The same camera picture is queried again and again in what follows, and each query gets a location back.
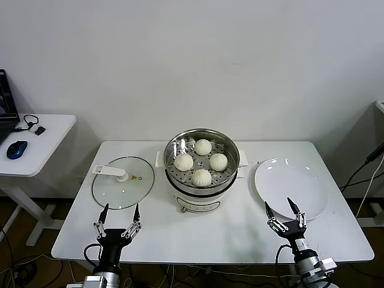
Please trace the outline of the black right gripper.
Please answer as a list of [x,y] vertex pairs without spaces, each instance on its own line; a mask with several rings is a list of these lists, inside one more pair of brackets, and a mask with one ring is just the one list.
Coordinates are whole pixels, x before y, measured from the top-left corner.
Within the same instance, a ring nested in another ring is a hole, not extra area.
[[280,237],[288,240],[293,250],[293,254],[299,254],[302,251],[306,250],[304,244],[304,233],[307,227],[306,214],[300,211],[298,206],[291,200],[291,198],[288,197],[287,201],[297,221],[288,221],[282,223],[279,219],[274,216],[271,207],[268,205],[267,202],[265,202],[266,215],[268,218],[267,225],[273,231],[278,233]]

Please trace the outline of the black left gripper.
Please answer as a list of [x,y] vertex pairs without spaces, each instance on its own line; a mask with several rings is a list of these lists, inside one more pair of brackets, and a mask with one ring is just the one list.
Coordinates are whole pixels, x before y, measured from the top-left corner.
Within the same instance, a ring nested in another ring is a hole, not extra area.
[[142,228],[140,222],[139,204],[136,204],[133,222],[124,229],[106,229],[104,224],[109,210],[107,203],[99,215],[98,221],[93,223],[98,242],[102,247],[99,265],[118,266],[122,249],[131,243],[131,238],[135,238]]

